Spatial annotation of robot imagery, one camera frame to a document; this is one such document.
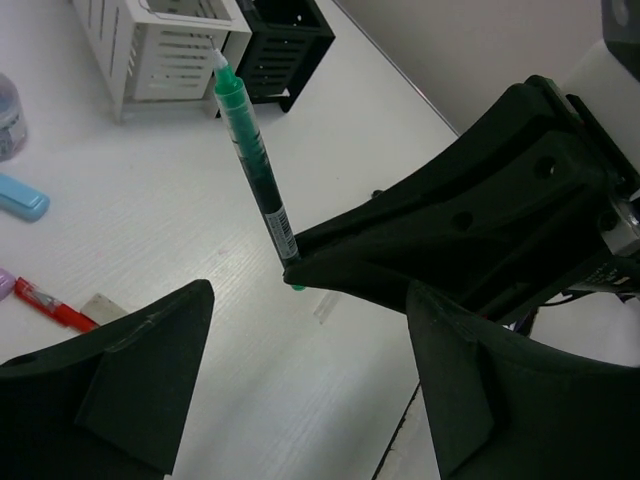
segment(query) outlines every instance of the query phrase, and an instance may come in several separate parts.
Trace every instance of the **storage organizer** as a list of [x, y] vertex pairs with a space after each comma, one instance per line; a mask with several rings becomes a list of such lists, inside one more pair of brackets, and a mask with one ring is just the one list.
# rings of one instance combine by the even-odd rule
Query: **storage organizer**
[[73, 0], [114, 102], [123, 110], [212, 98], [211, 40], [232, 66], [251, 38], [235, 0]]
[[253, 36], [238, 75], [253, 103], [288, 112], [335, 39], [313, 0], [237, 0]]

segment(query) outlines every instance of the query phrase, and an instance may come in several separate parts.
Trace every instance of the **green pen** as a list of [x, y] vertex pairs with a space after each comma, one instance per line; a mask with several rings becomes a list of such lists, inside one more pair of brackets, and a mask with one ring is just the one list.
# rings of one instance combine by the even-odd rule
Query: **green pen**
[[286, 268], [300, 259], [300, 253], [247, 89], [217, 48], [213, 51], [213, 69], [216, 75], [214, 93], [220, 114], [227, 125], [280, 262]]

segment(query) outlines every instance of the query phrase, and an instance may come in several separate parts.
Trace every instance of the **white plastic basket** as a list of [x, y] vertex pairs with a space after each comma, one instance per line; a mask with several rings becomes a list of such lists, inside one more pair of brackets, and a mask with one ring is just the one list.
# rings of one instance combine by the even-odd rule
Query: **white plastic basket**
[[251, 39], [235, 0], [72, 0], [114, 102], [123, 112], [202, 105], [211, 95], [212, 37], [235, 68]]

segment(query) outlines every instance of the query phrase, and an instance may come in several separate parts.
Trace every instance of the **white cylindrical container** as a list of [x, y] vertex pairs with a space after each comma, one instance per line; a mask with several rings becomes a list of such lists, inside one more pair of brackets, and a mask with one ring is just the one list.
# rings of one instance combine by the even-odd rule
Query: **white cylindrical container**
[[27, 139], [27, 124], [22, 113], [18, 89], [0, 73], [0, 161], [9, 160]]

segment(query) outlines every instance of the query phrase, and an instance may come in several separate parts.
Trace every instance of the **black plastic basket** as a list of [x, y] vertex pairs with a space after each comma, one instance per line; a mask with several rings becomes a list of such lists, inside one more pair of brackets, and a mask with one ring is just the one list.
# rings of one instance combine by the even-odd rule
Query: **black plastic basket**
[[237, 0], [253, 36], [238, 67], [252, 103], [288, 112], [335, 39], [313, 0]]

